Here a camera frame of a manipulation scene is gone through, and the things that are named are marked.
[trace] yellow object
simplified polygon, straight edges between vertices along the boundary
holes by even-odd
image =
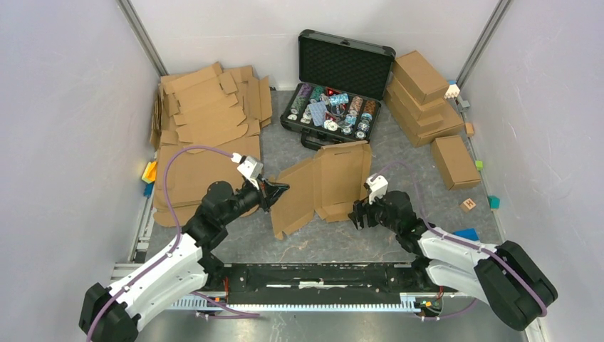
[[[148,162],[145,171],[142,173],[141,180],[145,183],[155,182],[157,177],[157,162]]]

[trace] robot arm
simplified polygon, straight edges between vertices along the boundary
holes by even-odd
[[[262,164],[252,157],[235,155],[237,170],[244,176],[240,190],[233,191],[228,182],[215,182],[194,216],[182,228],[178,248],[170,253],[176,242],[157,253],[131,275],[103,288],[99,283],[86,292],[79,326],[88,333],[99,310],[121,289],[119,296],[101,318],[94,333],[95,342],[134,341],[156,315],[172,303],[211,282],[221,281],[223,264],[212,250],[227,237],[226,225],[255,206],[265,211],[289,189],[288,185],[272,183],[260,174]],[[133,286],[127,283],[167,255]]]
[[[428,229],[427,222],[413,212],[409,195],[388,192],[387,185],[383,176],[370,176],[365,183],[368,198],[354,204],[349,218],[357,229],[381,224],[392,230],[401,247],[418,256],[412,265],[420,286],[447,286],[473,296],[490,305],[505,324],[518,331],[540,316],[542,309],[496,257],[503,259],[546,307],[558,298],[552,283],[518,244],[506,241],[497,246],[461,237],[452,239],[431,223]]]

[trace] closed cardboard box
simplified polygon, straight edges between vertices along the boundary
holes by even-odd
[[[317,212],[327,222],[347,221],[353,203],[367,196],[363,187],[371,168],[366,141],[323,146],[308,158],[281,172],[277,182],[289,190],[271,207],[277,239],[309,223]]]
[[[448,190],[469,189],[480,183],[476,165],[462,137],[437,138],[432,143],[432,156]]]
[[[440,115],[443,107],[447,104],[443,98],[438,98],[425,105],[420,105],[396,78],[392,79],[388,89],[391,90],[393,95],[396,95],[415,120],[428,119],[432,116]]]
[[[443,98],[449,89],[447,80],[417,51],[397,58],[392,72],[420,105]]]
[[[394,95],[390,89],[386,89],[384,103],[386,103],[392,115],[402,118],[407,127],[414,134],[436,130],[442,124],[443,119],[440,114],[421,120],[415,120],[409,113],[409,110],[398,100],[397,96]]]
[[[450,104],[446,104],[442,111],[442,124],[431,131],[415,134],[411,131],[405,119],[392,113],[392,116],[396,119],[402,131],[405,133],[411,145],[415,147],[430,144],[434,139],[440,137],[446,137],[448,135],[454,135],[464,129],[464,121],[459,114],[451,107]]]

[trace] poker chip case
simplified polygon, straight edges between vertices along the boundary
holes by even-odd
[[[301,83],[280,117],[281,125],[299,132],[302,145],[312,150],[330,143],[369,141],[395,57],[389,46],[302,31],[298,36]],[[322,121],[323,108],[328,110]]]

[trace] wall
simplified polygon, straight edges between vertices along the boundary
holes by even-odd
[[[496,0],[132,0],[168,72],[217,59],[253,64],[271,85],[298,82],[298,34],[304,29],[420,50],[448,79],[462,69]]]
[[[0,340],[83,341],[135,234],[158,78],[114,1],[0,8]]]
[[[556,285],[550,341],[597,341],[604,319],[604,5],[515,1],[462,91],[508,239]]]

